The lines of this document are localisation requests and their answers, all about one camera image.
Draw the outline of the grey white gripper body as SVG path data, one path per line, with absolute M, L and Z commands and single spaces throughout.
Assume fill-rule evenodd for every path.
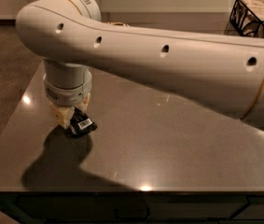
M 92 75 L 88 66 L 43 60 L 45 93 L 58 106 L 80 104 L 91 91 Z

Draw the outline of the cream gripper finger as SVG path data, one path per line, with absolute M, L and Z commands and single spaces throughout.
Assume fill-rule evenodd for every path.
M 70 126 L 70 120 L 74 115 L 75 109 L 71 107 L 58 106 L 55 104 L 49 105 L 50 112 L 57 120 L 58 124 L 65 130 Z
M 83 101 L 76 105 L 76 108 L 81 112 L 86 112 L 89 102 L 90 102 L 90 94 L 88 93 L 87 96 L 83 99 Z

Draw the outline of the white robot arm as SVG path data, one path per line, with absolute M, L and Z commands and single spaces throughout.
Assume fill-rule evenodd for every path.
M 264 131 L 264 39 L 104 23 L 95 0 L 38 0 L 17 15 L 18 36 L 42 57 L 47 97 L 76 106 L 90 68 L 168 91 Z

